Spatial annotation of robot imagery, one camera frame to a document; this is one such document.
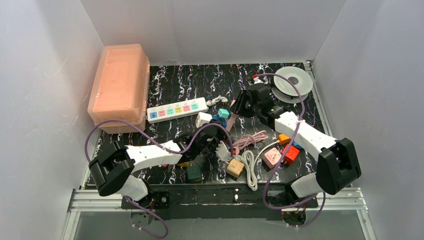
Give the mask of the red cube socket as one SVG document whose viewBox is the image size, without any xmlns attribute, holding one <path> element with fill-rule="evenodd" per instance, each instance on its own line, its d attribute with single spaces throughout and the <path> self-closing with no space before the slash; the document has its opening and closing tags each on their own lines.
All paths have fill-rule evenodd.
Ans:
<svg viewBox="0 0 424 240">
<path fill-rule="evenodd" d="M 287 153 L 284 155 L 283 161 L 281 162 L 283 165 L 290 166 L 300 154 L 300 150 L 294 146 L 290 146 Z"/>
</svg>

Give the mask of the light blue cube socket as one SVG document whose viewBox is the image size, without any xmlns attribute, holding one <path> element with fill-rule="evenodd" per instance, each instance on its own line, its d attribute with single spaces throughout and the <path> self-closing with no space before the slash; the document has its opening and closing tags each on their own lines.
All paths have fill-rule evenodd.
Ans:
<svg viewBox="0 0 424 240">
<path fill-rule="evenodd" d="M 302 150 L 302 149 L 303 149 L 303 147 L 302 147 L 302 146 L 300 146 L 297 142 L 294 142 L 294 143 L 293 143 L 293 146 L 294 146 L 295 148 L 299 149 L 299 150 Z"/>
</svg>

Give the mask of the pink plastic storage box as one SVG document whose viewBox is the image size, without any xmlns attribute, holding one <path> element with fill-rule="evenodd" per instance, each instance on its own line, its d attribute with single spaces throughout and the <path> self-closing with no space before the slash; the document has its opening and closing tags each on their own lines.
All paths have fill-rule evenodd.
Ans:
<svg viewBox="0 0 424 240">
<path fill-rule="evenodd" d="M 96 70 L 87 112 L 108 134 L 134 133 L 131 123 L 144 130 L 150 61 L 140 44 L 108 45 Z"/>
</svg>

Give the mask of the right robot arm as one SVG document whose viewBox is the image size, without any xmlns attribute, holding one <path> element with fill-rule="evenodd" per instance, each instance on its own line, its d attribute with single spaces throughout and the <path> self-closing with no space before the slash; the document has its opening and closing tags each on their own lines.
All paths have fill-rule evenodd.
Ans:
<svg viewBox="0 0 424 240">
<path fill-rule="evenodd" d="M 315 129 L 286 107 L 276 104 L 264 83 L 241 90 L 231 110 L 245 118 L 257 117 L 272 130 L 291 136 L 317 162 L 314 173 L 299 177 L 285 185 L 291 201 L 325 192 L 330 195 L 350 185 L 362 175 L 354 143 L 338 140 Z"/>
</svg>

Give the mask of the pink power strip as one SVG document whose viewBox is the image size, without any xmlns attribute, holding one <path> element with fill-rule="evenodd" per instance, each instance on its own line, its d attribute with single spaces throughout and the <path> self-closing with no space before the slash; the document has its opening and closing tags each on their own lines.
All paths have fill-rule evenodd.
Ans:
<svg viewBox="0 0 424 240">
<path fill-rule="evenodd" d="M 226 130 L 228 132 L 231 131 L 232 127 L 234 126 L 234 124 L 235 124 L 235 122 L 238 118 L 238 115 L 235 114 L 232 110 L 229 110 L 229 112 L 230 112 L 230 117 L 226 120 Z"/>
</svg>

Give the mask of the green cube plug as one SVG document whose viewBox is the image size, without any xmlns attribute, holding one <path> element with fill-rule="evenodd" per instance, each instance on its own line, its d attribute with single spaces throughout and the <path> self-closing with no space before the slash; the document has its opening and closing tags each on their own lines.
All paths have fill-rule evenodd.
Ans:
<svg viewBox="0 0 424 240">
<path fill-rule="evenodd" d="M 198 183 L 202 181 L 202 169 L 199 165 L 191 165 L 187 167 L 187 182 Z"/>
</svg>

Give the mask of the orange power bank socket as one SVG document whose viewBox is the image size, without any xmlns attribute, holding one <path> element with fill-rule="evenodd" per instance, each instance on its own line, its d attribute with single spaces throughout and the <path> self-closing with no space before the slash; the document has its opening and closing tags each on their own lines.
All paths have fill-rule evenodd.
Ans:
<svg viewBox="0 0 424 240">
<path fill-rule="evenodd" d="M 285 145 L 285 144 L 288 144 L 291 141 L 291 138 L 288 137 L 285 134 L 279 134 L 277 136 L 277 140 L 278 140 L 279 145 Z"/>
</svg>

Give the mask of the white power strip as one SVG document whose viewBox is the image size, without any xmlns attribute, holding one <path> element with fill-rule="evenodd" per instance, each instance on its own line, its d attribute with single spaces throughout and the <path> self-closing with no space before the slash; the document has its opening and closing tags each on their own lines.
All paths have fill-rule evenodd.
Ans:
<svg viewBox="0 0 424 240">
<path fill-rule="evenodd" d="M 178 118 L 196 115 L 198 113 L 205 113 L 209 107 L 218 102 L 224 104 L 228 103 L 228 99 L 219 95 L 212 100 L 206 100 L 204 97 L 184 100 L 180 102 L 149 107 L 146 109 L 147 121 L 150 124 L 170 121 Z"/>
</svg>

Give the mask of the pink cube plug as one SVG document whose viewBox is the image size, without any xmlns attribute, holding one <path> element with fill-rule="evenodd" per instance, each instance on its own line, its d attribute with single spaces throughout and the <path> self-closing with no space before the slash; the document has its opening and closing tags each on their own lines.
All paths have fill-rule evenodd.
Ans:
<svg viewBox="0 0 424 240">
<path fill-rule="evenodd" d="M 273 169 L 277 163 L 279 162 L 282 154 L 279 152 L 279 150 L 276 147 L 271 148 L 270 150 L 267 150 L 264 154 L 263 161 L 267 165 L 268 168 Z"/>
</svg>

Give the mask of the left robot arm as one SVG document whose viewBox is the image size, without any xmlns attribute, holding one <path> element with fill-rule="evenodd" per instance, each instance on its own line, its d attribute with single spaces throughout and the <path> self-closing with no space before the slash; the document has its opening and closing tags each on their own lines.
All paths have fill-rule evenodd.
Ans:
<svg viewBox="0 0 424 240">
<path fill-rule="evenodd" d="M 230 133 L 214 122 L 164 143 L 158 143 L 143 131 L 140 133 L 151 141 L 150 145 L 120 145 L 114 142 L 108 150 L 88 160 L 90 174 L 101 197 L 120 194 L 136 202 L 142 201 L 152 196 L 152 191 L 145 180 L 133 176 L 134 172 L 192 161 L 203 152 L 216 150 L 220 143 L 233 149 Z"/>
</svg>

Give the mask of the white cartoon cube plug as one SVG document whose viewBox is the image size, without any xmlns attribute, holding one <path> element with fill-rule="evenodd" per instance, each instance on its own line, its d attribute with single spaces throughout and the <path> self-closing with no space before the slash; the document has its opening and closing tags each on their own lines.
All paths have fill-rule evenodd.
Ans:
<svg viewBox="0 0 424 240">
<path fill-rule="evenodd" d="M 205 112 L 199 112 L 195 119 L 196 128 L 201 128 L 204 124 L 209 124 L 213 119 L 212 115 Z"/>
</svg>

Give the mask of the yellow cube plug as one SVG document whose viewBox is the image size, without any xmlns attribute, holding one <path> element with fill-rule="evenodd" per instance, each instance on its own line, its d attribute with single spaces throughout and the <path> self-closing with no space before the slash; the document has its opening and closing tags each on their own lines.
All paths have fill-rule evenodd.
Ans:
<svg viewBox="0 0 424 240">
<path fill-rule="evenodd" d="M 188 168 L 192 165 L 192 163 L 190 161 L 188 161 L 188 162 L 178 163 L 177 165 L 182 167 L 182 168 Z"/>
</svg>

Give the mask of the beige cube plug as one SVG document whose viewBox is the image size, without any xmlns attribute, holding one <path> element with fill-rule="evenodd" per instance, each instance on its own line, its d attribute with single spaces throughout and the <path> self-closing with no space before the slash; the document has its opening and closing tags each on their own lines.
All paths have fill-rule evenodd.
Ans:
<svg viewBox="0 0 424 240">
<path fill-rule="evenodd" d="M 226 173 L 238 179 L 241 173 L 243 172 L 244 167 L 245 165 L 241 161 L 233 158 L 232 160 L 229 161 L 227 165 Z"/>
</svg>

